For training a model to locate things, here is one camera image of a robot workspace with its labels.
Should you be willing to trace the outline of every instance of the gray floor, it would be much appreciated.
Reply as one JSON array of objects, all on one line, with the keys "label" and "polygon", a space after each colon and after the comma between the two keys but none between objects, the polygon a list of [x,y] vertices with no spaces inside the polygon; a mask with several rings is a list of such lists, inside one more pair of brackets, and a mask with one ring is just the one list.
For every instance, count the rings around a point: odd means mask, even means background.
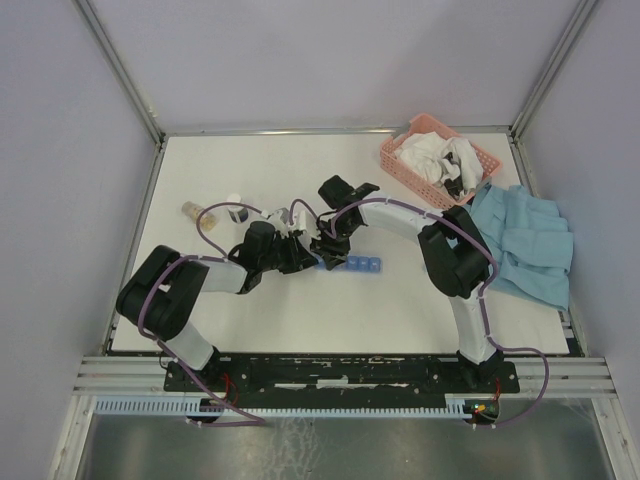
[{"label": "gray floor", "polygon": [[[505,417],[526,404],[503,401]],[[94,417],[79,479],[614,479],[590,401],[545,401],[504,430],[448,420],[280,419],[198,429]]]}]

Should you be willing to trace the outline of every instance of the blue cloth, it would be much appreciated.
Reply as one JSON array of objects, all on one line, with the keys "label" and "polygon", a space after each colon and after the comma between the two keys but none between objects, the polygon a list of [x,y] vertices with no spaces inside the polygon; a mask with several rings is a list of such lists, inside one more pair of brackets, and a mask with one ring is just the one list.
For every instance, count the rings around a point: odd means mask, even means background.
[{"label": "blue cloth", "polygon": [[573,234],[557,204],[489,186],[467,208],[500,265],[491,288],[566,311]]}]

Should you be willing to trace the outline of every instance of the white table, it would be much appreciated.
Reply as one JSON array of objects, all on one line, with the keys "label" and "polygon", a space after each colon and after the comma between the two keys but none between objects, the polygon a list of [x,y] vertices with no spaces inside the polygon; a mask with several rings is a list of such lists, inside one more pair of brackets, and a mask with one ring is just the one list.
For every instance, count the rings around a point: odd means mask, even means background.
[{"label": "white table", "polygon": [[[506,135],[467,137],[504,162],[495,184],[519,183]],[[217,255],[181,213],[187,200],[206,206],[237,192],[248,203],[274,210],[302,197],[319,213],[328,208],[317,190],[338,174],[354,187],[370,182],[400,200],[426,206],[380,168],[378,148],[385,138],[384,134],[171,138],[134,270],[159,244],[182,253]],[[229,250],[242,241],[249,222],[237,226],[226,210],[214,213],[219,223],[209,235]],[[449,300],[431,284],[419,249],[389,232],[368,228],[360,228],[351,245],[354,255],[380,257],[382,273],[269,272],[248,295],[201,294],[191,318],[207,340],[227,352],[454,353],[458,334]],[[490,292],[487,302],[495,337],[503,345],[568,353],[555,310],[499,292]],[[157,347],[121,318],[112,349]]]}]

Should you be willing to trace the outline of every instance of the plastic basket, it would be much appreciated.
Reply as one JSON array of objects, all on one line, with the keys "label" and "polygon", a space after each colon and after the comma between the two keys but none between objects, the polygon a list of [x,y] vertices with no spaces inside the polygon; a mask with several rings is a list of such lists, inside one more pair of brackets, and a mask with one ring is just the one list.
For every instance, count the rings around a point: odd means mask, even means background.
[{"label": "plastic basket", "polygon": [[[409,190],[416,193],[436,208],[447,210],[454,205],[464,205],[475,195],[475,192],[471,192],[466,197],[456,201],[447,194],[447,191],[444,188],[438,188],[431,185],[427,180],[405,165],[404,162],[398,160],[393,153],[400,145],[402,145],[402,142],[414,133],[430,132],[436,132],[445,140],[451,137],[462,136],[455,130],[437,121],[431,115],[427,115],[426,113],[420,114],[411,120],[407,133],[403,135],[396,134],[395,137],[392,136],[385,140],[380,147],[380,165],[385,172],[398,179],[407,186]],[[502,168],[502,162],[475,145],[473,142],[471,143],[471,146],[475,149],[476,154],[478,155],[478,160],[484,169],[482,182],[478,186],[478,188],[482,188],[490,181],[491,176],[495,175]]]}]

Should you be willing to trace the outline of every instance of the transparent bottle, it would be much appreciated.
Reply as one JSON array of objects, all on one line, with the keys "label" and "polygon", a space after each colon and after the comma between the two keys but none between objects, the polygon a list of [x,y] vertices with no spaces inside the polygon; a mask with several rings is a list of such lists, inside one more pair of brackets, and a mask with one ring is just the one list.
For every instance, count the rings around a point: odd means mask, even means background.
[{"label": "transparent bottle", "polygon": [[[193,221],[193,223],[197,222],[198,215],[200,215],[202,210],[204,209],[197,203],[184,202],[184,205],[182,205],[182,213],[189,217]],[[200,220],[200,228],[202,228],[202,230],[204,230],[205,232],[211,230],[215,226],[215,224],[216,217],[210,212],[205,213]]]}]

